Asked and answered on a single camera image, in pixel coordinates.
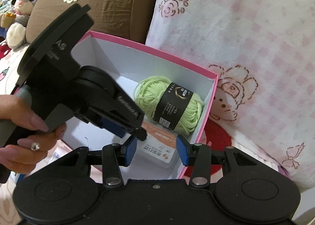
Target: black yarn label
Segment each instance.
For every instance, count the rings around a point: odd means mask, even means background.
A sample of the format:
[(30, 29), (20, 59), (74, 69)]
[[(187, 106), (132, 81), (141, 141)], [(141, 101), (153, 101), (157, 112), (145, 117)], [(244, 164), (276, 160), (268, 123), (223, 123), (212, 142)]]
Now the black yarn label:
[(155, 109), (153, 120), (166, 128), (174, 130), (192, 96), (192, 91), (171, 83)]

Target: bunny print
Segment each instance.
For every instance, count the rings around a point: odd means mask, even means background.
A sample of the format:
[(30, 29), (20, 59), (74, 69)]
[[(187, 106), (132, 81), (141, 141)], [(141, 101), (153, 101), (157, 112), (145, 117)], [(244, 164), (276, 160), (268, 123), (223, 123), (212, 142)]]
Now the bunny print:
[(216, 121), (236, 121), (239, 106), (251, 99), (258, 88), (256, 79), (250, 77), (249, 71), (241, 65), (224, 70), (211, 64), (209, 70), (219, 75), (210, 117)]

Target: bow print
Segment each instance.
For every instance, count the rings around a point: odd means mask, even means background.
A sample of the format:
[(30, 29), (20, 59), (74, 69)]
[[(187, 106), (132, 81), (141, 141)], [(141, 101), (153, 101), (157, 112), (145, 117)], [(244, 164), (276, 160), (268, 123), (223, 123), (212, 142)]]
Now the bow print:
[(286, 167), (294, 167), (294, 169), (297, 169), (300, 166), (300, 164), (296, 162), (294, 159), (300, 155), (304, 147), (305, 147), (304, 142), (301, 145), (289, 147), (287, 149), (288, 159), (284, 160), (282, 164)]

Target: black plastic mount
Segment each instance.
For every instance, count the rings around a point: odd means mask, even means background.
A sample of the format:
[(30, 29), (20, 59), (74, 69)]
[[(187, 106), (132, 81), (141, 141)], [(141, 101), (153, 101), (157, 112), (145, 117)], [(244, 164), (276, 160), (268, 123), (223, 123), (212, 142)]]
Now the black plastic mount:
[[(54, 114), (58, 105), (64, 105), (66, 109), (48, 124), (50, 132), (75, 116), (120, 137), (130, 133), (144, 141), (144, 112), (132, 98), (105, 71), (80, 67), (71, 56), (73, 47), (94, 23), (87, 14), (89, 10), (88, 5), (72, 5), (30, 44), (18, 66), (19, 79), (12, 94), (16, 90), (19, 94), (23, 87), (31, 100), (30, 108), (43, 120)], [(64, 120), (69, 110), (72, 113)], [(4, 132), (7, 128), (4, 124), (0, 129)], [(0, 146), (17, 145), (19, 139), (32, 134), (34, 131), (12, 126)], [(10, 173), (0, 164), (0, 183), (6, 183)]]
[[(190, 145), (181, 135), (180, 142)], [(183, 179), (124, 185), (119, 166), (132, 160), (131, 136), (101, 151), (73, 150), (18, 183), (13, 201), (23, 224), (293, 224), (300, 192), (291, 180), (237, 148), (190, 146), (189, 185)], [(224, 167), (217, 183), (210, 183), (211, 164)], [(91, 165), (102, 165), (102, 184), (89, 177)]]

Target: fingernail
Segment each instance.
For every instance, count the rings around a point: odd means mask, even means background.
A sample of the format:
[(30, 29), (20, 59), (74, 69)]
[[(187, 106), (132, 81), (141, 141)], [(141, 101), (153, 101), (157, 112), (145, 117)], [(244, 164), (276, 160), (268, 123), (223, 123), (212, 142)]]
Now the fingernail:
[(61, 132), (59, 132), (58, 135), (57, 135), (58, 139), (62, 139), (63, 136), (64, 136), (64, 134), (65, 134), (65, 131), (64, 131), (64, 130), (61, 131)]
[(18, 145), (23, 147), (23, 148), (29, 149), (29, 148), (31, 148), (32, 142), (33, 142), (33, 140), (28, 139), (28, 138), (19, 139)]
[(31, 118), (31, 124), (34, 126), (36, 129), (41, 130), (43, 132), (46, 132), (49, 130), (49, 127), (47, 124), (44, 122), (43, 119), (41, 119), (38, 115), (34, 114), (33, 117)]
[(18, 152), (12, 148), (1, 148), (0, 156), (4, 159), (12, 160), (18, 157)]

